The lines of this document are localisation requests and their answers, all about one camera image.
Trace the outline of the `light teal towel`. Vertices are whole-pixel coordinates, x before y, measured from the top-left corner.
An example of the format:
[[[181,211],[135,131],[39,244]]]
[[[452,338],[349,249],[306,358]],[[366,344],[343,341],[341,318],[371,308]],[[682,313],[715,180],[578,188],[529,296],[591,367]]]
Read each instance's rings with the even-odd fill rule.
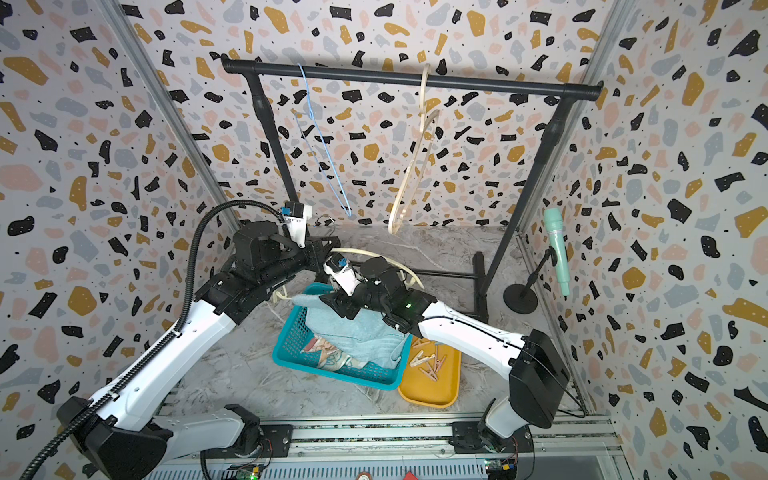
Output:
[[[407,336],[392,329],[379,312],[361,309],[354,320],[339,317],[318,295],[295,296],[293,304],[305,309],[305,325],[312,336],[323,337],[353,358],[385,369],[398,366]]]

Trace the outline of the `cream RABBIT lettered towel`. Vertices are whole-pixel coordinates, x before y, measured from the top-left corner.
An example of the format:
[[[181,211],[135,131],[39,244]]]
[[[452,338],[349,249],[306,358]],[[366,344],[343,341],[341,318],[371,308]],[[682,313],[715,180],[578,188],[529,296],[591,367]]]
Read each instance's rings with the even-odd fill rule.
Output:
[[[323,337],[315,335],[302,349],[303,354],[319,355],[316,367],[322,370],[336,372],[343,367],[362,369],[366,362],[359,361],[348,353],[340,350]]]

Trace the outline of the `cream plastic hanger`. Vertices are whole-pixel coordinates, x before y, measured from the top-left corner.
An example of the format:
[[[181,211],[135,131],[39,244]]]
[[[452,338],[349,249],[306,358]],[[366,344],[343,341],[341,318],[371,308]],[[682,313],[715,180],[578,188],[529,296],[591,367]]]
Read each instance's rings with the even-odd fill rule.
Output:
[[[366,257],[370,257],[370,258],[379,257],[378,253],[371,252],[371,251],[368,251],[368,250],[356,249],[356,248],[337,247],[337,248],[333,249],[333,252],[352,254],[352,255],[362,255],[362,256],[366,256]],[[414,285],[418,285],[420,287],[424,286],[424,284],[421,281],[420,277],[415,273],[414,270],[412,270],[411,268],[407,267],[403,263],[401,263],[401,262],[399,262],[397,260],[394,260],[392,258],[384,256],[384,259],[389,264],[399,268],[400,270],[404,271],[409,276],[409,279],[405,281],[405,284],[406,284],[407,287],[413,287]],[[292,299],[292,297],[287,294],[286,287],[282,286],[279,290],[275,291],[272,294],[272,296],[270,298],[270,301],[273,304],[277,304],[280,301],[287,301],[287,300],[291,300],[291,299]]]

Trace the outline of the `white clothespin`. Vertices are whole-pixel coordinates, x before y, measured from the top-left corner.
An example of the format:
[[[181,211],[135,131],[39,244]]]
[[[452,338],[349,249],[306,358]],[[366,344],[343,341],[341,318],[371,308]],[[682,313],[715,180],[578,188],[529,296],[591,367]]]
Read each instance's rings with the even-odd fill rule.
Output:
[[[434,353],[426,355],[423,351],[419,351],[414,358],[409,362],[411,368],[420,368],[424,371],[435,372],[436,355]]]

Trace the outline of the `beige pink clothespin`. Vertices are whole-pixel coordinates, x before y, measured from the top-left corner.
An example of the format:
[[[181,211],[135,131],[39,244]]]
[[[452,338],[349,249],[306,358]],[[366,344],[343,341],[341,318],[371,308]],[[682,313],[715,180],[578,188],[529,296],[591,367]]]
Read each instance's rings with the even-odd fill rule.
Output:
[[[439,380],[438,372],[432,364],[424,363],[419,367],[419,370],[426,375],[430,380],[437,382]]]

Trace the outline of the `blue wire hanger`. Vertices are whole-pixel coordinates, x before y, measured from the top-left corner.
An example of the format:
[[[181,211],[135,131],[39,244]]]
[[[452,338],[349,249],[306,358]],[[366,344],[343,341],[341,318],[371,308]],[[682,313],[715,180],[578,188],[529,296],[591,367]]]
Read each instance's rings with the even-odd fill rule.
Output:
[[[301,74],[301,78],[303,80],[305,91],[306,91],[306,114],[309,118],[309,122],[314,127],[314,132],[317,134],[319,138],[319,142],[322,145],[323,149],[323,155],[325,158],[325,161],[327,165],[329,166],[330,174],[326,175],[326,183],[328,186],[332,189],[333,195],[336,198],[337,202],[339,203],[339,207],[342,209],[343,213],[348,217],[352,217],[352,208],[349,201],[349,197],[346,193],[345,187],[343,185],[343,182],[339,176],[339,170],[336,166],[336,163],[334,161],[334,158],[330,152],[329,144],[325,140],[325,136],[323,135],[323,132],[320,129],[320,125],[318,123],[317,117],[315,115],[314,109],[313,109],[313,102],[311,98],[311,88],[309,85],[309,81],[306,75],[306,71],[304,67],[301,64],[296,64],[296,66],[299,69],[299,73]]]

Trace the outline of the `beige plastic hanger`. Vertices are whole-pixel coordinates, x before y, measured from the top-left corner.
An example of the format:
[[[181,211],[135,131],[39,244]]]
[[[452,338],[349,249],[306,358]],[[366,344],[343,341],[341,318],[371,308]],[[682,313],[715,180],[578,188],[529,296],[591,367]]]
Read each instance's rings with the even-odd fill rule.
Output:
[[[421,182],[430,165],[429,158],[436,136],[434,130],[440,117],[440,109],[436,106],[430,107],[428,105],[427,83],[431,73],[432,67],[427,63],[423,67],[419,86],[419,124],[417,136],[413,144],[413,150],[408,157],[409,163],[402,174],[395,202],[390,211],[388,232],[391,235],[397,235],[402,226],[409,221],[410,211],[416,204]]]

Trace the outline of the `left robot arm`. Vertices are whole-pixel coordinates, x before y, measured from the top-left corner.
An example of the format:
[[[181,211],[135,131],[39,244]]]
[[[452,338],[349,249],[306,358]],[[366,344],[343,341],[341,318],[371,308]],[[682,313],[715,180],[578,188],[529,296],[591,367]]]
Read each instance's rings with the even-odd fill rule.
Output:
[[[207,224],[220,212],[257,207],[271,220],[243,224],[233,237],[235,251],[222,271],[201,287],[196,263]],[[275,209],[238,199],[210,209],[194,231],[189,248],[179,319],[136,361],[90,398],[71,397],[58,410],[63,427],[22,473],[32,479],[66,440],[109,479],[143,479],[157,466],[193,453],[224,449],[249,457],[264,447],[259,417],[239,404],[186,419],[156,412],[170,390],[220,339],[302,271],[320,274],[340,241],[312,236],[309,207],[288,202]]]

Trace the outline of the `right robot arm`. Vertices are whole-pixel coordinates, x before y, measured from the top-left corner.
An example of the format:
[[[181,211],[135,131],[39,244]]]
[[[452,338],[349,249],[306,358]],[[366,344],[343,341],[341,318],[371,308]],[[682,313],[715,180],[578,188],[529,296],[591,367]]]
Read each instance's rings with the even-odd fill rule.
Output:
[[[380,256],[356,270],[334,252],[324,271],[339,289],[321,300],[339,316],[353,320],[363,310],[378,312],[390,328],[458,350],[506,378],[508,396],[492,402],[483,420],[493,436],[507,439],[525,426],[552,427],[570,376],[546,333],[507,332],[468,317],[408,287],[400,270]]]

